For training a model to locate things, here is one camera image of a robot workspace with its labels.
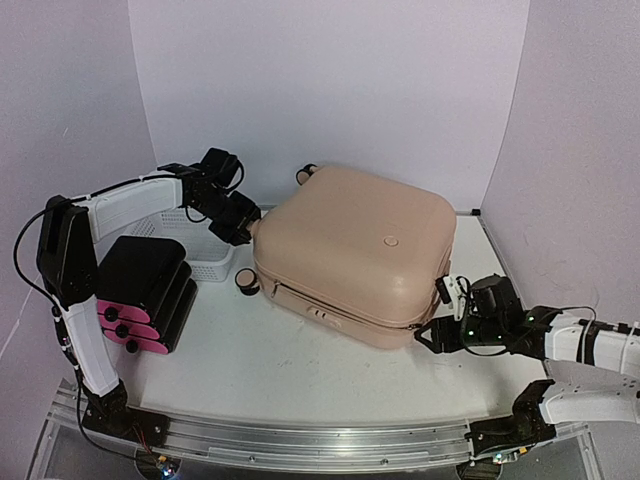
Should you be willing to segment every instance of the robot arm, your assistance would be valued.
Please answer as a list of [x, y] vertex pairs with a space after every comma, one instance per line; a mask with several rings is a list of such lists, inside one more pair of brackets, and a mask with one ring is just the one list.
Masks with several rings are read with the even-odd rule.
[[443, 277], [437, 286], [452, 315], [434, 319], [415, 334], [435, 353], [464, 349], [495, 356], [477, 347], [500, 346], [498, 354], [584, 363], [629, 377], [614, 386], [570, 385], [551, 379], [531, 383], [516, 399], [512, 415], [470, 424], [467, 438], [474, 458], [493, 456], [494, 461], [503, 462], [510, 455], [517, 457], [524, 447], [552, 440], [554, 425], [563, 422], [640, 423], [637, 324], [614, 325], [569, 313], [578, 307], [538, 306], [524, 311], [511, 281], [498, 275], [467, 285], [468, 291], [452, 277]]
[[130, 430], [134, 419], [100, 328], [93, 245], [131, 223], [177, 207], [194, 208], [211, 219], [209, 230], [225, 242], [248, 243], [249, 228], [261, 213], [229, 188], [238, 169], [243, 171], [237, 157], [211, 149], [200, 163], [164, 167], [168, 174], [141, 177], [75, 200], [56, 196], [47, 203], [36, 264], [56, 304], [61, 348], [82, 373], [89, 401], [112, 434]]

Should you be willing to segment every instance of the white backdrop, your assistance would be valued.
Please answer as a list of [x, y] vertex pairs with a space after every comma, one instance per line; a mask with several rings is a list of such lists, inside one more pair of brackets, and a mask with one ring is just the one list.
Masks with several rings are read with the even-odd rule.
[[306, 163], [341, 163], [479, 207], [528, 1], [129, 0], [159, 164], [209, 146], [278, 203]]

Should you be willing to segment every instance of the pink stripe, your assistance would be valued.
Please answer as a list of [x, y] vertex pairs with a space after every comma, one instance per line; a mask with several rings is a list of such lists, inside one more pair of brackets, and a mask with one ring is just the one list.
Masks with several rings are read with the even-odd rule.
[[161, 355], [167, 355], [169, 353], [169, 349], [167, 347], [165, 347], [159, 342], [155, 342], [147, 338], [141, 338], [141, 337], [120, 338], [116, 336], [116, 333], [113, 330], [104, 330], [104, 334], [109, 340], [119, 343], [120, 345], [126, 344], [129, 340], [135, 340], [136, 342], [138, 342], [138, 347], [140, 347], [140, 350], [147, 350], [148, 352], [159, 353]]
[[157, 340], [160, 338], [160, 334], [158, 333], [158, 331], [149, 325], [145, 325], [143, 323], [125, 322], [121, 320], [109, 322], [103, 316], [100, 316], [100, 325], [102, 325], [102, 328], [115, 330], [116, 327], [120, 324], [126, 326], [129, 329], [130, 335], [135, 335], [136, 337], [144, 337], [150, 340]]
[[104, 315], [104, 311], [113, 307], [118, 310], [118, 318], [131, 322], [149, 323], [151, 319], [147, 312], [132, 305], [122, 305], [120, 303], [109, 302], [108, 300], [98, 300], [98, 313]]

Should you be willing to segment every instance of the white wall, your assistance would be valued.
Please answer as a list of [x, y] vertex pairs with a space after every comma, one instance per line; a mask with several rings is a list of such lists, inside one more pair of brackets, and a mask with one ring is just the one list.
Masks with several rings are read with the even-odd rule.
[[480, 206], [528, 1], [130, 0], [157, 161], [211, 145], [278, 203], [306, 163], [360, 166]]
[[[0, 465], [23, 478], [53, 393], [71, 369], [50, 305], [13, 271], [26, 220], [74, 195], [155, 166], [126, 0], [11, 0], [0, 15]], [[21, 262], [34, 278], [38, 228]]]
[[[640, 10], [531, 2], [513, 110], [483, 217], [528, 306], [638, 321]], [[559, 378], [608, 382], [555, 364]], [[638, 478], [640, 428], [594, 424], [606, 478]]]

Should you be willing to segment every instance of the suitcase wheel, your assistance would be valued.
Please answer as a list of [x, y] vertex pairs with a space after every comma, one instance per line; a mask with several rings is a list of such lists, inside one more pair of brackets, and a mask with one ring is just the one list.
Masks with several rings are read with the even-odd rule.
[[313, 163], [309, 163], [298, 170], [298, 172], [296, 173], [296, 182], [298, 182], [298, 185], [304, 185], [304, 182], [309, 180], [311, 175], [313, 175], [313, 173], [317, 169], [318, 167], [316, 165], [314, 165]]
[[240, 293], [247, 297], [252, 297], [260, 291], [260, 283], [258, 276], [250, 268], [243, 268], [236, 273], [236, 286], [240, 289]]

